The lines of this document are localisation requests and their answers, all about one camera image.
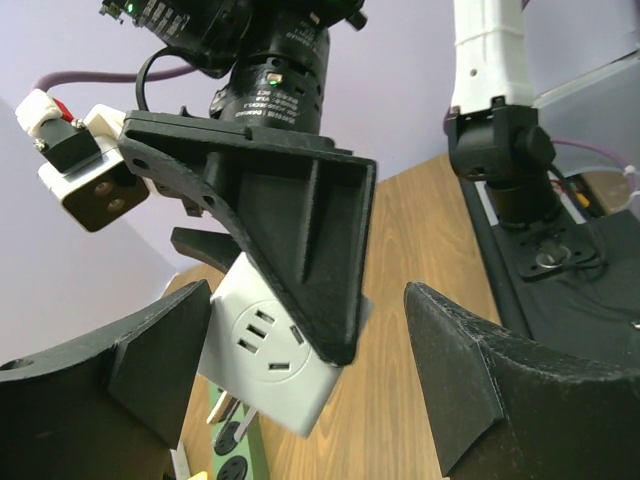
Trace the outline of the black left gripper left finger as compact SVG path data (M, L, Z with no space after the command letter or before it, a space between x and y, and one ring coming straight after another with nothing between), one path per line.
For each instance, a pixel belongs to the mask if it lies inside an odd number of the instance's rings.
M206 281L1 366L4 479L160 479L210 318Z

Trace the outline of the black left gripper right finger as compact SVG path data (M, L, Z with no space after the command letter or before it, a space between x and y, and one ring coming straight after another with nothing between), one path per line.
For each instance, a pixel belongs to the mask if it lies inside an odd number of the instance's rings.
M638 477L637 369L543 346L420 282L404 310L442 477Z

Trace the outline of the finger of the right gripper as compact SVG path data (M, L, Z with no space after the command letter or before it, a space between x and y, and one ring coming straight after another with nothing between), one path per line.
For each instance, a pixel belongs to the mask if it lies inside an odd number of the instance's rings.
M374 160L318 135L140 110L118 146L134 174L227 229L323 361L352 363Z
M235 240L228 233L175 227L170 242L177 253L227 273L235 262Z

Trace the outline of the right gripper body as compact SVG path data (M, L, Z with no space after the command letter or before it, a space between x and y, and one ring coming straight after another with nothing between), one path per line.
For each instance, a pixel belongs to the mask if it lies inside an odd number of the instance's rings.
M211 118L318 134L330 36L304 19L255 19Z

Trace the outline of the white cube adapter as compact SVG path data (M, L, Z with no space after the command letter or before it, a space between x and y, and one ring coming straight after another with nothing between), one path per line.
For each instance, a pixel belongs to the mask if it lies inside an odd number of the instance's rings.
M244 253L211 306L197 373L293 434L309 436L343 369L320 359Z

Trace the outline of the yellow green charger plug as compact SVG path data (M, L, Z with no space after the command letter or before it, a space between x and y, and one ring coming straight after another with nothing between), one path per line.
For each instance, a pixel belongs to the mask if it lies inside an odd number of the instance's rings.
M209 479L209 476L207 471L200 471L188 478L188 480L208 480L208 479Z

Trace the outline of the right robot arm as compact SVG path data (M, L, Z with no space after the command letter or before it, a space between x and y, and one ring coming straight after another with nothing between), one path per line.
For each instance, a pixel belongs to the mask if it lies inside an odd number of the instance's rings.
M319 133L329 30L358 1L107 1L203 73L229 77L205 118L150 111L147 73L118 138L129 169L210 212L320 358L350 364L376 165ZM501 315L416 282L410 341L441 471L452 479L639 475L639 222L577 224L548 173L518 1L454 5L445 120Z

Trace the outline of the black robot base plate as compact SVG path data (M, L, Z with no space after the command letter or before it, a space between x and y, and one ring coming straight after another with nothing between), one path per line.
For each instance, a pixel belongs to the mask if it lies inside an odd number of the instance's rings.
M570 255L551 268L543 230L491 224L477 188L461 188L503 326L566 354L638 367L638 219L623 211L578 224L563 211L545 231Z

